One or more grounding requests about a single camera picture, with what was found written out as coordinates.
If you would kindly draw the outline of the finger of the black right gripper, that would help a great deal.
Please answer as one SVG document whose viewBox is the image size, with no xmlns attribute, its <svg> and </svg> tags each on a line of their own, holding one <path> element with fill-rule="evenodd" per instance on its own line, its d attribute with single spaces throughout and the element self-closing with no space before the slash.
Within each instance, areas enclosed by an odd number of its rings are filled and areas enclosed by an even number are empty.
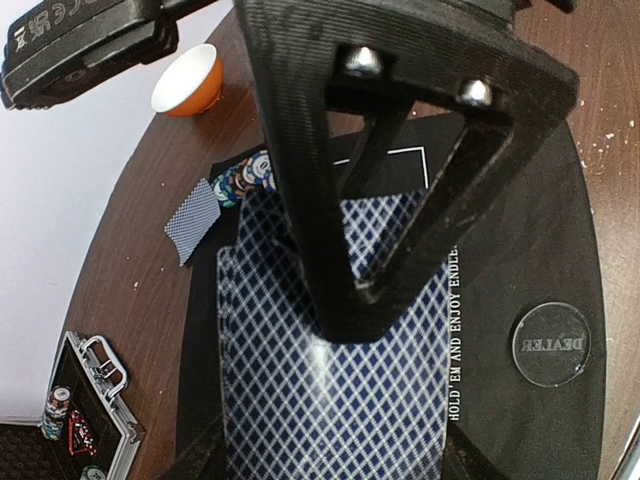
<svg viewBox="0 0 640 480">
<path fill-rule="evenodd" d="M 407 305 L 463 239 L 566 124 L 467 117 L 443 168 L 381 267 L 359 283 L 361 305 Z"/>
<path fill-rule="evenodd" d="M 442 461 L 442 479 L 505 480 L 505 475 L 456 424 L 448 424 Z"/>
</svg>

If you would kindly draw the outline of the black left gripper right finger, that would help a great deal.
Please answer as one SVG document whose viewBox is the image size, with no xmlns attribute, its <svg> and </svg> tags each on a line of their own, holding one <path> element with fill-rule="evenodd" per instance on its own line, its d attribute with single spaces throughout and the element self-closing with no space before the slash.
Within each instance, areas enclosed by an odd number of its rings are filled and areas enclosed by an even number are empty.
<svg viewBox="0 0 640 480">
<path fill-rule="evenodd" d="M 253 32 L 245 40 L 277 188 L 316 306 L 316 328 L 335 343 L 377 341 L 390 328 L 390 311 L 356 284 L 340 198 L 358 194 L 390 145 L 390 101 L 366 88 L 379 81 L 383 58 L 325 35 Z M 330 110 L 365 121 L 341 176 L 329 160 Z"/>
</svg>

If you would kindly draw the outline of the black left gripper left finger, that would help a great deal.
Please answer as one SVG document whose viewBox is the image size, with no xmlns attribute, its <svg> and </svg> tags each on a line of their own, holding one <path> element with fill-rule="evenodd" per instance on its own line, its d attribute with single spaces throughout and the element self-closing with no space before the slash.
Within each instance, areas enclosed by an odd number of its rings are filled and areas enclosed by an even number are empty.
<svg viewBox="0 0 640 480">
<path fill-rule="evenodd" d="M 224 420 L 218 415 L 204 432 L 177 458 L 160 480 L 226 479 Z"/>
</svg>

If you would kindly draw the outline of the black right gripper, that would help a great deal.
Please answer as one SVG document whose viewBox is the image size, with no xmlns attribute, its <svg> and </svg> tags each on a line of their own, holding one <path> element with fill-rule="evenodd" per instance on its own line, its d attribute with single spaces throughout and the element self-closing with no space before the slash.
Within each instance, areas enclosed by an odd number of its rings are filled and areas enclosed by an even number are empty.
<svg viewBox="0 0 640 480">
<path fill-rule="evenodd" d="M 317 125 L 330 109 L 362 113 L 420 100 L 524 125 L 563 121 L 579 80 L 513 30 L 523 1 L 239 1 L 261 109 L 278 125 Z"/>
</svg>

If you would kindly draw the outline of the grey playing card deck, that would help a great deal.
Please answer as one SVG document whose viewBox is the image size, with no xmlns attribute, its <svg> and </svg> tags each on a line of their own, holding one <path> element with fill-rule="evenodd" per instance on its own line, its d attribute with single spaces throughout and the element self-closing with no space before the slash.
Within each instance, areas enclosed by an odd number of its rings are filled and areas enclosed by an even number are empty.
<svg viewBox="0 0 640 480">
<path fill-rule="evenodd" d="M 436 479 L 447 428 L 448 273 L 369 344 L 318 337 L 280 197 L 248 194 L 218 254 L 227 475 Z"/>
</svg>

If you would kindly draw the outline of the poker chip pile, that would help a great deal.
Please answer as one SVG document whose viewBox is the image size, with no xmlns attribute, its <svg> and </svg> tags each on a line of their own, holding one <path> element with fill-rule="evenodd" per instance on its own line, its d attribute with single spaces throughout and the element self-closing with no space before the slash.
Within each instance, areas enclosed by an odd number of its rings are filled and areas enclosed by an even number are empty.
<svg viewBox="0 0 640 480">
<path fill-rule="evenodd" d="M 223 208 L 237 205 L 249 191 L 277 191 L 275 174 L 266 149 L 248 154 L 217 175 L 212 182 L 215 198 Z"/>
</svg>

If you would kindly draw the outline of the black dealer button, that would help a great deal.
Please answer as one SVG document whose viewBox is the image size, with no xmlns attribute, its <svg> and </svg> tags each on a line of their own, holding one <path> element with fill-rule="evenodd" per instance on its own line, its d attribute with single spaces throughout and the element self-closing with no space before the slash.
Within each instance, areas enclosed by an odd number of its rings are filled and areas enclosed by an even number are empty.
<svg viewBox="0 0 640 480">
<path fill-rule="evenodd" d="M 539 304 L 515 324 L 511 354 L 530 384 L 557 388 L 575 380 L 587 366 L 592 335 L 586 317 L 565 302 Z"/>
</svg>

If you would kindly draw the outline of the blue patterned playing card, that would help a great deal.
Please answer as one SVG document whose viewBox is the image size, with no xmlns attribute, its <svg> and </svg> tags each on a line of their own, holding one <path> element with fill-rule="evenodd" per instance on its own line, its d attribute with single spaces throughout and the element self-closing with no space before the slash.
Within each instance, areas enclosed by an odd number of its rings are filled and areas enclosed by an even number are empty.
<svg viewBox="0 0 640 480">
<path fill-rule="evenodd" d="M 202 178 L 164 227 L 183 267 L 221 216 L 221 207 L 211 183 Z"/>
</svg>

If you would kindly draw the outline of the white and red bowl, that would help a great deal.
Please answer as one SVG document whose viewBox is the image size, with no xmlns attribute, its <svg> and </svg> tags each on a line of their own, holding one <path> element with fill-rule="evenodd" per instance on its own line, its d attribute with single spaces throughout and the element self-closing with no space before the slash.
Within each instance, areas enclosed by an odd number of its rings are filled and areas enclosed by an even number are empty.
<svg viewBox="0 0 640 480">
<path fill-rule="evenodd" d="M 157 81 L 151 108 L 158 114 L 182 118 L 209 110 L 220 98 L 224 66 L 217 48 L 197 45 L 175 59 Z"/>
</svg>

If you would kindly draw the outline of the aluminium poker chip case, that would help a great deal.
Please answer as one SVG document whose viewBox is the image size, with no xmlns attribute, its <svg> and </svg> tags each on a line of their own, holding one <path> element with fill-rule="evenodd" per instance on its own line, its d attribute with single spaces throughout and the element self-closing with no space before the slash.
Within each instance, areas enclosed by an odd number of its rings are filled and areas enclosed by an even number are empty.
<svg viewBox="0 0 640 480">
<path fill-rule="evenodd" d="M 128 383 L 105 337 L 67 331 L 40 416 L 1 422 L 1 477 L 128 478 L 145 435 L 123 398 Z"/>
</svg>

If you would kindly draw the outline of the black all-in triangle plaque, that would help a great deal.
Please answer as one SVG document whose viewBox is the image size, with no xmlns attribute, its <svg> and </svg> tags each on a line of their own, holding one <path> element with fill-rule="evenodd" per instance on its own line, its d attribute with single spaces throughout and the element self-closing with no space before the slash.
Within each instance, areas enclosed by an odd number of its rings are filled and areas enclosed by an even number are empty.
<svg viewBox="0 0 640 480">
<path fill-rule="evenodd" d="M 97 454 L 94 436 L 81 414 L 73 412 L 68 421 L 68 450 L 71 456 L 87 453 L 91 457 Z"/>
</svg>

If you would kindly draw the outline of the black poker play mat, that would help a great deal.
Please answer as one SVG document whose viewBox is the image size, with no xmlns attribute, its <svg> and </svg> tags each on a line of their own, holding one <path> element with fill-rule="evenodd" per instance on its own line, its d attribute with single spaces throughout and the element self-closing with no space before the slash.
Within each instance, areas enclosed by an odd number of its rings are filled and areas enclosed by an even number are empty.
<svg viewBox="0 0 640 480">
<path fill-rule="evenodd" d="M 253 192 L 269 193 L 248 194 Z M 218 254 L 237 241 L 245 197 L 223 208 L 193 253 L 178 456 L 218 415 L 225 431 Z M 566 126 L 556 130 L 441 269 L 450 288 L 447 425 L 456 424 L 505 479 L 596 478 L 606 384 L 601 275 L 586 185 Z M 515 324 L 546 302 L 576 307 L 592 335 L 584 372 L 557 388 L 530 384 L 511 354 Z"/>
</svg>

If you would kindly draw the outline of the far poker chip row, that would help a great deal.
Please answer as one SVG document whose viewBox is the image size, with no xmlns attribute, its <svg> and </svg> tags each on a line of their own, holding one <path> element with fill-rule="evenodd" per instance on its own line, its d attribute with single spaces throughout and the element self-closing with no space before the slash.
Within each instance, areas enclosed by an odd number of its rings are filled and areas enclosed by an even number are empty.
<svg viewBox="0 0 640 480">
<path fill-rule="evenodd" d="M 50 391 L 40 425 L 46 440 L 58 441 L 61 438 L 70 404 L 71 390 L 69 387 L 55 386 Z"/>
</svg>

